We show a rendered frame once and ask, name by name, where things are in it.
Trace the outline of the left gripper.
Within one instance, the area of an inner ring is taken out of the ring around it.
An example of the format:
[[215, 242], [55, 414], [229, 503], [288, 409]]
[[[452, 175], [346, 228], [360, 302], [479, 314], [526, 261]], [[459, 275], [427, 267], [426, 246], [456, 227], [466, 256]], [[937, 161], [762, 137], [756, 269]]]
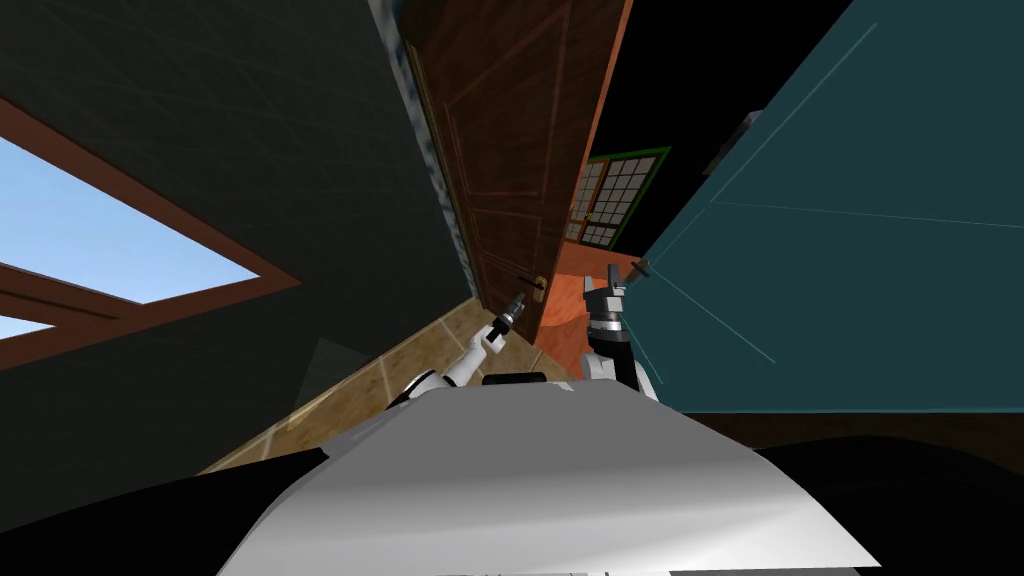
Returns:
[[486, 341], [494, 343], [499, 336], [504, 337], [513, 327], [515, 321], [521, 316], [525, 304], [525, 294], [517, 295], [506, 307], [505, 312], [497, 316], [490, 325], [490, 330], [485, 336]]

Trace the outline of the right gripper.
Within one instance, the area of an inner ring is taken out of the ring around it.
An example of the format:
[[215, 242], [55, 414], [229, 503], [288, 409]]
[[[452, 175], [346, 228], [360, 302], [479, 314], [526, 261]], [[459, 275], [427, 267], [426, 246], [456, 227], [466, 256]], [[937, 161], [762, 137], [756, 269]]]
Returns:
[[593, 277], [585, 276], [583, 292], [591, 323], [621, 323], [625, 289], [617, 264], [607, 265], [607, 287], [595, 288]]

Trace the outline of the green framed grid window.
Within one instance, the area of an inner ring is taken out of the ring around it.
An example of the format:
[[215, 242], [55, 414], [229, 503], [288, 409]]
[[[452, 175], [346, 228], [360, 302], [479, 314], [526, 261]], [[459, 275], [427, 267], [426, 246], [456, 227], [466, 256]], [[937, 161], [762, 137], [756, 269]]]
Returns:
[[659, 147], [587, 159], [562, 240], [613, 250], [669, 153], [668, 147]]

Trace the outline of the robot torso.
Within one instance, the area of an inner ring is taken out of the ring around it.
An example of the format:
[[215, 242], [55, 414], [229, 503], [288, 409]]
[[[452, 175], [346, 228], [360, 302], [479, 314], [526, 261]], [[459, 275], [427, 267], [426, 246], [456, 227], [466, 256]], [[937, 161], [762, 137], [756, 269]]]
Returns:
[[322, 448], [217, 576], [874, 566], [768, 460], [611, 380], [430, 390]]

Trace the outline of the brown wooden door leaf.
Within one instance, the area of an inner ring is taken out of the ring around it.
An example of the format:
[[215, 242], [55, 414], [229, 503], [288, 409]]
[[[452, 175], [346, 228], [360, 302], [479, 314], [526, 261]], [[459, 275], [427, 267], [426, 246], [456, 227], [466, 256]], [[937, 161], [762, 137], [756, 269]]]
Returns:
[[634, 0], [403, 0], [412, 48], [482, 303], [524, 293], [534, 342]]

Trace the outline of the teal door leaf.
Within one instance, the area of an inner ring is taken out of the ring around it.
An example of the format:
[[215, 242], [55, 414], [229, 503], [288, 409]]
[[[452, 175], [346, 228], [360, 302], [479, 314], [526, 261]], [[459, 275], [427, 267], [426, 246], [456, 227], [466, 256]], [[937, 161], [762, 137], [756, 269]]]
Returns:
[[1024, 413], [1024, 0], [852, 0], [649, 253], [682, 413]]

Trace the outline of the brown framed window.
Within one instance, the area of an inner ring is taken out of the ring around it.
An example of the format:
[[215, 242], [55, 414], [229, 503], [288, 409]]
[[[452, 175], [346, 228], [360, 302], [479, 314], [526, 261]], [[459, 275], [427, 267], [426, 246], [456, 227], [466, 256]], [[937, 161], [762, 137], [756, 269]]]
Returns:
[[0, 98], [0, 371], [296, 285]]

